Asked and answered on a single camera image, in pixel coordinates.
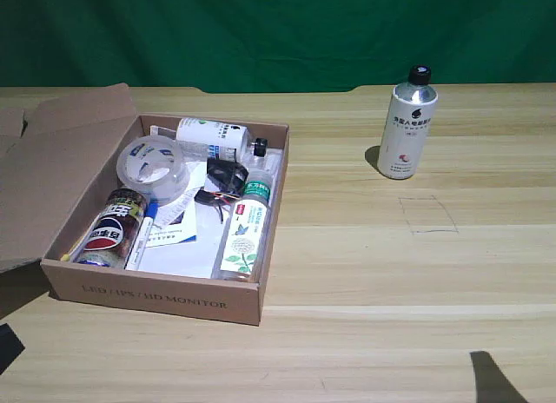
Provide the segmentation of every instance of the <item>wooden table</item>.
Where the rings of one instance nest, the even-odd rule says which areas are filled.
[[[437,90],[420,168],[396,182],[367,162],[390,87],[133,89],[142,112],[291,125],[261,326],[29,301],[46,284],[21,269],[0,285],[26,346],[0,401],[524,401],[488,355],[527,401],[556,401],[556,85]],[[0,89],[0,107],[72,91]]]

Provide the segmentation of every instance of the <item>white bottle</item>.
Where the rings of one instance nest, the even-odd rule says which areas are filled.
[[[413,66],[407,82],[392,91],[377,163],[386,177],[407,179],[417,170],[438,101],[430,79],[427,66]]]
[[[227,162],[242,162],[254,143],[247,127],[192,117],[181,119],[175,139],[186,153]]]

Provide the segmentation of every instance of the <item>can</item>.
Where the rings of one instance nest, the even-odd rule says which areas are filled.
[[[407,82],[394,87],[382,134],[378,170],[391,179],[407,179],[419,166],[438,101],[428,85],[431,70],[413,66]]]
[[[129,188],[114,190],[89,233],[76,262],[101,267],[125,268],[141,227],[147,200]]]

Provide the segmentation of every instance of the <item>black bottle cap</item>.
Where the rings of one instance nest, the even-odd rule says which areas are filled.
[[[413,66],[409,70],[407,81],[417,86],[424,86],[431,81],[431,69],[427,66]]]
[[[255,148],[253,154],[257,157],[264,157],[267,154],[268,140],[266,138],[257,138],[255,140]]]

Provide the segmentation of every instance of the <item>marker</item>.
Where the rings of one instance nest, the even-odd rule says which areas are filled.
[[[129,254],[128,263],[125,266],[126,270],[138,270],[141,264],[142,253],[145,252],[147,241],[149,240],[150,230],[153,228],[155,221],[156,211],[158,210],[158,203],[152,201],[147,207],[145,217],[142,219],[139,234],[137,235],[136,242],[133,244],[131,253]]]

